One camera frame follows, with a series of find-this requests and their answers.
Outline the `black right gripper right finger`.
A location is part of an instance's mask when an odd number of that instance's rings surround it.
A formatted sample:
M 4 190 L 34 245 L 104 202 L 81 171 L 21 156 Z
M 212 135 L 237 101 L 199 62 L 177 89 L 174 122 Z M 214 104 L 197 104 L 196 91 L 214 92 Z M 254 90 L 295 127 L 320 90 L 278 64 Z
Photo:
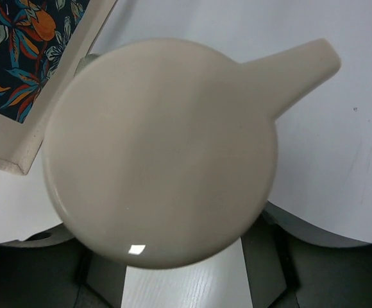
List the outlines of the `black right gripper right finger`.
M 372 244 L 270 202 L 241 243 L 252 307 L 372 307 Z

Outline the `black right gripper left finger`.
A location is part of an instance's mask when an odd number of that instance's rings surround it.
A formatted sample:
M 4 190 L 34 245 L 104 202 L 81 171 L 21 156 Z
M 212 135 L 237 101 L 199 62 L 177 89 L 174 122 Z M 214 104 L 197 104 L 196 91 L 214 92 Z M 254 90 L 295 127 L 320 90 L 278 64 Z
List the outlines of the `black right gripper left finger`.
M 63 225 L 0 244 L 0 307 L 121 307 L 125 276 Z

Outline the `beige pump bottle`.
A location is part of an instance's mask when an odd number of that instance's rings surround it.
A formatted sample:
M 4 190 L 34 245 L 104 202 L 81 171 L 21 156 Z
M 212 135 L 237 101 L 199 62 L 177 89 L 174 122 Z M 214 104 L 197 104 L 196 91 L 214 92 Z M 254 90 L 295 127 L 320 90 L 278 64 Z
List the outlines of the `beige pump bottle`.
M 211 257 L 266 204 L 276 120 L 340 67 L 325 39 L 245 63 L 173 38 L 98 56 L 72 78 L 46 127 L 53 207 L 81 243 L 129 266 Z

